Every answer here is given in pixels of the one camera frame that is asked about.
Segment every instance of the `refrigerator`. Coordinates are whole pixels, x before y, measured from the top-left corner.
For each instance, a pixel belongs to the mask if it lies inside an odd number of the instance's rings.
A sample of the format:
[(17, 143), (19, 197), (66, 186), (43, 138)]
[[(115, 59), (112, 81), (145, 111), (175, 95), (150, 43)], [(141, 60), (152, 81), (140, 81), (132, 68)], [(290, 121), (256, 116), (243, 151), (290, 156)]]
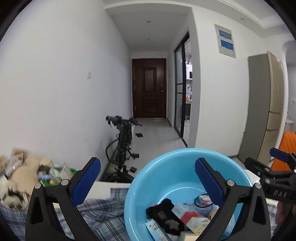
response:
[(284, 75), (281, 62), (270, 52), (248, 57), (249, 107), (238, 158), (268, 164), (275, 147), (284, 107)]

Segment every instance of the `blue plaid fabric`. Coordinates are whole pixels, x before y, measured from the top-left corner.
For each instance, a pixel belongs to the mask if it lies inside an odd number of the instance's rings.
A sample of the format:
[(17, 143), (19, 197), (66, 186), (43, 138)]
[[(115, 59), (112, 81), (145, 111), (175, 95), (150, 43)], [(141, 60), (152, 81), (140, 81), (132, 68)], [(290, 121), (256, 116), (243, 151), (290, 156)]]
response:
[[(127, 188), (112, 188), (109, 200), (88, 199), (77, 206), (82, 217), (101, 241), (129, 241), (124, 225), (123, 207)], [(0, 206), (0, 211), (9, 227), (20, 241), (25, 241), (27, 212)], [(57, 216), (65, 234), (74, 239), (60, 209)]]

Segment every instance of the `metal screw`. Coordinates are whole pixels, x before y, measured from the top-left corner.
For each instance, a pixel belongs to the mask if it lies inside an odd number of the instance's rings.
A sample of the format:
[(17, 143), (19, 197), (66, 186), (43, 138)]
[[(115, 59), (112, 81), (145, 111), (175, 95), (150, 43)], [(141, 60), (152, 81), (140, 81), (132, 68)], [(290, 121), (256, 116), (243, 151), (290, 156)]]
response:
[(261, 184), (260, 183), (255, 183), (255, 187), (257, 187), (258, 189), (261, 188)]
[(233, 180), (228, 180), (227, 185), (232, 187), (235, 185), (235, 182)]
[(36, 188), (36, 189), (41, 188), (41, 183), (37, 183), (37, 184), (35, 184), (35, 188)]
[(63, 181), (61, 181), (61, 184), (62, 184), (63, 186), (68, 185), (68, 183), (69, 183), (69, 180), (68, 180), (68, 179), (64, 179)]

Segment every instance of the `dark brown door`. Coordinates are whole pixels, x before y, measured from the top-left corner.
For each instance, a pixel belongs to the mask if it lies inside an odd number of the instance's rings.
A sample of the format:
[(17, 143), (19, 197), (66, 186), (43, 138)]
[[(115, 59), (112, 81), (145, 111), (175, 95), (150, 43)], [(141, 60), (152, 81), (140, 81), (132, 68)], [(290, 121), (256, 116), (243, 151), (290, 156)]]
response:
[(166, 118), (166, 59), (133, 59), (134, 118)]

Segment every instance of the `cardboard box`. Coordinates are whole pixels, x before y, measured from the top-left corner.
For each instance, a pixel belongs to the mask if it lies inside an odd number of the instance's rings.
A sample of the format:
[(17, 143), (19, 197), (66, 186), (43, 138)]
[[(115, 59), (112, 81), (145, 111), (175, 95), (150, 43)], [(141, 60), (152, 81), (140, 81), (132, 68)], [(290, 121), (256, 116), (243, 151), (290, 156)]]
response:
[(148, 219), (145, 223), (155, 241), (172, 241), (154, 219)]
[(199, 234), (194, 234), (191, 231), (183, 231), (181, 232), (178, 241), (196, 241), (199, 236)]
[(172, 212), (195, 234), (201, 234), (210, 223), (208, 218), (202, 216), (191, 206), (177, 204)]

